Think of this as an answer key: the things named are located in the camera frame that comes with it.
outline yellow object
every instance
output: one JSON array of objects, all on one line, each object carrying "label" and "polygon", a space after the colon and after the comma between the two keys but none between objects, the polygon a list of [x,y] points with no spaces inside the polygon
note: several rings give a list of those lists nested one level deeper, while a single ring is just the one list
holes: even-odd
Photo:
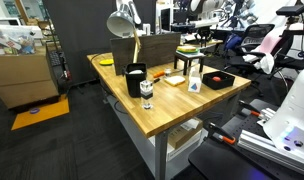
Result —
[{"label": "yellow object", "polygon": [[38,108],[40,111],[36,114],[31,114],[30,111],[18,114],[15,118],[11,130],[29,126],[31,124],[45,121],[50,118],[70,112],[69,101],[67,98],[65,98],[65,95],[62,95],[59,99],[59,102],[57,103],[45,105]]},{"label": "yellow object", "polygon": [[113,59],[104,59],[100,61],[101,66],[110,66],[114,63]]},{"label": "yellow object", "polygon": [[178,46],[176,50],[186,53],[192,53],[197,51],[196,47],[194,46]]},{"label": "yellow object", "polygon": [[165,82],[167,82],[168,84],[170,84],[172,86],[177,86],[177,85],[184,83],[185,78],[182,76],[172,76],[172,77],[166,78],[164,80],[165,80]]}]

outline wooden table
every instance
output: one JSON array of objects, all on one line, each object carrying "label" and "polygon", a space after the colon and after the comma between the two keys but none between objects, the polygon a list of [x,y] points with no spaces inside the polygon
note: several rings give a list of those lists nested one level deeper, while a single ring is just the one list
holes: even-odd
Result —
[{"label": "wooden table", "polygon": [[[115,96],[114,98],[106,94],[106,101],[112,107],[117,100],[120,101],[128,113],[122,114],[115,111],[156,179],[170,179],[188,166],[187,156],[189,152],[185,156],[178,155],[176,158],[178,160],[172,159],[166,162],[167,137],[171,128],[210,109],[223,100],[227,100],[223,115],[223,121],[226,122],[231,117],[240,91],[250,85],[250,80],[236,77],[234,85],[231,87],[215,91],[202,85],[200,93],[192,93],[187,91],[188,82],[172,87],[160,80],[153,85],[153,108],[146,110],[142,108],[140,98],[129,96],[125,77],[115,76],[113,66],[99,65],[101,60],[112,58],[112,54],[94,56],[88,55],[87,57],[100,75],[101,82]],[[173,63],[148,68],[147,79],[152,80],[152,74],[171,67],[173,67]],[[183,63],[179,62],[178,68],[182,69]],[[203,68],[203,73],[213,71],[216,69],[207,66]],[[173,75],[182,75],[182,71],[173,73]],[[155,148],[147,139],[151,136],[155,136]]]}]

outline dark floor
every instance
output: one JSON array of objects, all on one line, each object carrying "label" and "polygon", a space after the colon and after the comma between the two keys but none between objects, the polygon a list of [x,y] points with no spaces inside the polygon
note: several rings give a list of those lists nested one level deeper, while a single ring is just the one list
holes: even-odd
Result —
[{"label": "dark floor", "polygon": [[[206,64],[222,69],[224,60],[210,58]],[[282,99],[280,80],[261,77],[259,81],[264,97],[247,88],[241,99],[279,104],[271,92],[278,92]],[[69,114],[15,131],[10,130],[15,113],[0,100],[0,180],[154,179],[111,106],[102,102],[99,85],[89,84],[81,90],[84,94],[76,88],[70,91]],[[220,123],[223,108],[224,102],[200,117]],[[188,167],[174,179],[205,178]]]}]

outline lower shelf of table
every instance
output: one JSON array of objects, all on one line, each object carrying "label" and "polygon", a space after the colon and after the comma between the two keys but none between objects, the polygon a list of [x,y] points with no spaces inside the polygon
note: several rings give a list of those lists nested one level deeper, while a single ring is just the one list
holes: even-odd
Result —
[{"label": "lower shelf of table", "polygon": [[[153,144],[150,142],[149,139],[143,136],[143,134],[140,132],[140,130],[138,129],[138,127],[136,126],[136,124],[133,122],[133,120],[130,118],[129,115],[120,113],[119,111],[114,109],[114,104],[117,102],[117,99],[115,99],[113,96],[108,96],[107,100],[109,104],[112,106],[118,118],[120,119],[125,130],[131,137],[132,142],[135,144],[136,148],[140,152],[142,158],[149,167],[150,171],[152,172],[153,175],[155,175],[155,147],[153,146]],[[121,107],[120,104],[118,105],[118,110],[126,112]],[[188,167],[189,154],[201,144],[201,140],[206,135],[207,135],[207,131],[205,129],[202,129],[201,138],[197,144],[187,147],[185,150],[183,150],[178,155],[176,155],[173,159],[171,159],[168,162],[165,162],[166,163],[165,179],[173,178],[183,169]]]}]

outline gray metal table frame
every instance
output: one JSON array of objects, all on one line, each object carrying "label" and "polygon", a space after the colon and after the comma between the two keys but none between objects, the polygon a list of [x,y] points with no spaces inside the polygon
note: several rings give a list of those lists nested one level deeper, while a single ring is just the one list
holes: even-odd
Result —
[{"label": "gray metal table frame", "polygon": [[[182,171],[184,168],[189,166],[188,155],[190,152],[192,152],[195,149],[193,147],[189,147],[186,150],[184,150],[184,152],[189,152],[189,153],[182,152],[179,155],[177,155],[174,159],[170,160],[169,162],[166,161],[168,134],[171,131],[171,129],[174,128],[175,126],[155,135],[155,147],[154,147],[152,143],[149,141],[149,139],[147,139],[141,133],[137,125],[134,123],[134,121],[131,119],[131,117],[128,114],[120,113],[114,109],[114,103],[117,101],[117,99],[109,95],[105,91],[105,89],[108,89],[108,87],[104,84],[102,78],[100,79],[101,79],[100,83],[102,86],[102,92],[104,95],[103,102],[109,103],[111,105],[111,107],[118,116],[119,120],[121,121],[122,125],[126,129],[129,136],[131,137],[132,142],[135,144],[136,148],[140,152],[142,158],[144,159],[145,163],[149,167],[150,171],[152,172],[156,180],[171,179],[175,175],[177,175],[180,171]],[[222,117],[223,123],[226,123],[228,120],[230,120],[232,113],[236,111],[237,108],[236,104],[238,102],[240,93],[241,91],[226,98],[227,104],[226,104],[226,108],[224,109],[224,114]]]}]

